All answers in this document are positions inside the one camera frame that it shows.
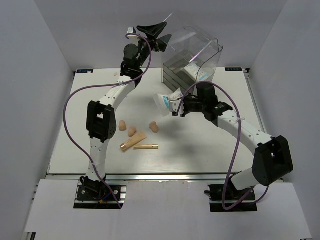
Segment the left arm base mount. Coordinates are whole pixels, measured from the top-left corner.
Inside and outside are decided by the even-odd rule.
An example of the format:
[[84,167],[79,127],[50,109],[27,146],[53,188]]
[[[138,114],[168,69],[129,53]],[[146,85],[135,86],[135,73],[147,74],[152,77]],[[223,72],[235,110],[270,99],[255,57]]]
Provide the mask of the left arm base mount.
[[120,210],[125,202],[125,186],[110,184],[81,176],[75,194],[74,209]]

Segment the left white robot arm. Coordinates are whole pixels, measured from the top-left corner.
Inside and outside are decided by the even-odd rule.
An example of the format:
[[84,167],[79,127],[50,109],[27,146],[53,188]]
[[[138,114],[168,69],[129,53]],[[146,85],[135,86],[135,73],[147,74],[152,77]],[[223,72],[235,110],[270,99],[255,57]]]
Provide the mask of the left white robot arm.
[[133,43],[125,46],[123,61],[120,66],[120,77],[116,86],[98,101],[91,101],[87,107],[86,129],[90,138],[90,157],[88,170],[85,174],[86,181],[93,183],[88,188],[88,193],[99,200],[105,196],[106,187],[100,184],[105,179],[106,154],[108,144],[116,133],[116,110],[122,101],[140,83],[143,64],[151,52],[165,52],[172,37],[167,34],[159,35],[167,26],[167,22],[149,26],[137,26],[128,30],[127,38]]

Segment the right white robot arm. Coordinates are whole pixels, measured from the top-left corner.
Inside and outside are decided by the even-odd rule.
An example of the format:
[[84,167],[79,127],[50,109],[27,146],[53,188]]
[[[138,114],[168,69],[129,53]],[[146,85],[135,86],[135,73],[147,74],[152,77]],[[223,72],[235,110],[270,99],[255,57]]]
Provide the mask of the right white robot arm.
[[243,144],[253,155],[252,167],[231,176],[225,187],[226,195],[236,200],[244,190],[256,185],[268,187],[294,170],[290,146],[283,136],[274,137],[262,132],[240,117],[239,109],[219,101],[216,84],[198,82],[197,94],[186,92],[170,98],[167,106],[174,116],[202,113],[216,127],[236,138],[236,145]]

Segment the cotton pad pack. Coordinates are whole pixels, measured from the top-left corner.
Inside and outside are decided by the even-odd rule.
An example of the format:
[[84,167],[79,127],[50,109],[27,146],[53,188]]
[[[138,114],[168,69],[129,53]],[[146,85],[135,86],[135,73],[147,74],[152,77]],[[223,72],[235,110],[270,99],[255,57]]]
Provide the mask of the cotton pad pack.
[[183,96],[182,91],[178,88],[174,93],[171,94],[160,94],[157,93],[153,96],[153,100],[163,117],[170,114],[170,101],[175,101]]
[[203,70],[196,63],[191,62],[187,66],[181,69],[184,73],[186,73],[191,79],[195,82],[206,81],[213,75],[213,71]]

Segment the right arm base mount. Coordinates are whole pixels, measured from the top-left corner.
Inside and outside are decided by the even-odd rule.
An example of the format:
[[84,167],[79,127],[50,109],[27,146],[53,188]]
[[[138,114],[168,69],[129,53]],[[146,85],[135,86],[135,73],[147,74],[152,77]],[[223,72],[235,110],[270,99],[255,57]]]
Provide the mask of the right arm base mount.
[[[204,194],[209,197],[209,206],[212,213],[223,213],[223,212],[257,212],[256,195],[252,189],[246,198],[237,206],[231,210],[225,210],[222,205],[223,196],[223,184],[211,184],[208,185],[208,189],[204,191]],[[238,191],[232,187],[227,187],[225,195],[225,206],[230,207],[236,203],[242,196],[248,192],[250,188]]]

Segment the clear acrylic organizer box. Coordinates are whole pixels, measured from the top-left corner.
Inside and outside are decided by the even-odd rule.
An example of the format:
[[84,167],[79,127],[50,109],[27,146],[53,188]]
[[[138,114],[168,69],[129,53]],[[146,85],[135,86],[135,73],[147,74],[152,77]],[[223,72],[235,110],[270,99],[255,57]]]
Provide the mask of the clear acrylic organizer box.
[[218,38],[178,11],[172,12],[164,21],[167,27],[163,32],[172,37],[162,55],[162,83],[173,92],[180,88],[184,93],[198,82],[182,71],[192,62],[205,71],[213,71],[213,75],[205,80],[212,81],[224,49]]

